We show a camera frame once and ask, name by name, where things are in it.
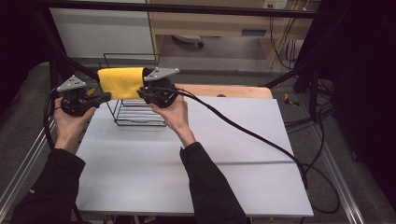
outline floor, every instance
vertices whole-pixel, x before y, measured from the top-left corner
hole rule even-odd
[[[164,40],[163,55],[160,67],[177,67],[182,72],[172,80],[178,83],[223,84],[258,86],[289,71],[277,65],[268,68],[262,55],[259,43],[252,38],[203,37],[203,48],[180,42],[167,36]],[[274,98],[278,100],[284,121],[304,119],[304,100],[306,93],[295,94],[291,78],[272,89]],[[32,70],[21,89],[21,99],[8,109],[0,118],[0,192],[7,190],[7,184],[17,172],[25,155],[41,130],[42,104],[47,96],[48,67],[38,66]],[[331,82],[323,82],[329,89]],[[319,96],[318,103],[324,105],[328,96]],[[387,199],[376,185],[368,169],[363,163],[352,160],[348,142],[343,135],[336,115],[329,116],[323,121],[325,144],[332,153],[348,188],[359,207],[362,222],[353,222],[347,216],[343,205],[334,214],[323,214],[315,211],[314,217],[305,219],[305,223],[396,223],[395,211],[390,207]],[[305,128],[291,133],[290,143],[296,157],[304,162],[310,162],[318,152],[318,139],[314,128]],[[27,181],[21,187],[15,202],[21,199],[29,186],[34,183],[45,162],[47,148],[37,155],[38,159],[29,174]],[[316,166],[329,176],[326,163],[320,157]],[[309,199],[314,206],[324,210],[332,210],[336,204],[335,195],[329,184],[317,173],[309,173]],[[101,216],[83,214],[86,219],[100,219]],[[300,220],[288,218],[254,218],[254,223],[299,223]]]

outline wire rack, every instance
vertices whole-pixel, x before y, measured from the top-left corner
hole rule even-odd
[[[105,53],[104,63],[99,63],[100,68],[120,67],[156,67],[156,60],[136,60],[125,59],[127,57],[159,57],[157,54],[136,54],[136,53]],[[114,122],[119,126],[166,126],[163,117],[152,112],[151,107],[143,99],[117,100],[116,102],[107,102],[107,106],[113,116]]]

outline wooden surface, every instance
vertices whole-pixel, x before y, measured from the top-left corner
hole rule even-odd
[[[246,87],[246,86],[220,86],[220,85],[191,85],[178,84],[184,90],[197,96],[218,96],[220,94],[226,97],[240,98],[262,98],[272,99],[272,93],[264,87]]]

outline black jacket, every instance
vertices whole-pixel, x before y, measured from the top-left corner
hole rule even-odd
[[[245,212],[227,179],[200,143],[181,149],[180,158],[190,179],[198,224],[246,223]],[[64,150],[51,152],[40,177],[15,207],[11,224],[70,224],[84,166],[82,159]]]

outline white table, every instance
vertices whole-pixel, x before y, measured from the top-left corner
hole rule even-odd
[[[276,100],[200,97],[241,126],[292,153]],[[186,98],[190,126],[227,177],[249,217],[313,216],[297,166],[278,150],[236,130]],[[190,216],[181,143],[167,127],[120,127],[97,109],[78,150],[87,164],[78,208],[103,214]]]

